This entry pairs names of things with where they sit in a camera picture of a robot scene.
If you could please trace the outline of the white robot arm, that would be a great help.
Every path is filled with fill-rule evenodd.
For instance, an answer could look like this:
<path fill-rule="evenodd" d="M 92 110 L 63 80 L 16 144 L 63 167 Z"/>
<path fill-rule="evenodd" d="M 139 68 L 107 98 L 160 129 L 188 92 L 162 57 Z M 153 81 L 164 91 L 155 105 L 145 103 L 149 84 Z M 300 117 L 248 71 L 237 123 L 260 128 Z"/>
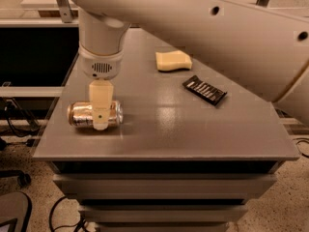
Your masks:
<path fill-rule="evenodd" d="M 131 24 L 309 123 L 309 20 L 233 0 L 71 0 L 79 8 L 80 64 L 113 78 Z"/>

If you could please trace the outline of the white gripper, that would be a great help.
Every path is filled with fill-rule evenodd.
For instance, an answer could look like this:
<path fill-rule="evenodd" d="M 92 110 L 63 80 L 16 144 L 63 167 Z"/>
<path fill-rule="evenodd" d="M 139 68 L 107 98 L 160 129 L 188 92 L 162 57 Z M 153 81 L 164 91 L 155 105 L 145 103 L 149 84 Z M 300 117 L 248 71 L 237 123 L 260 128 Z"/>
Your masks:
<path fill-rule="evenodd" d="M 114 91 L 114 86 L 108 80 L 120 72 L 124 52 L 106 56 L 96 55 L 82 45 L 78 52 L 78 64 L 83 72 L 88 77 L 97 79 L 89 85 L 89 100 L 92 106 L 93 127 L 97 131 L 104 131 L 108 127 Z"/>

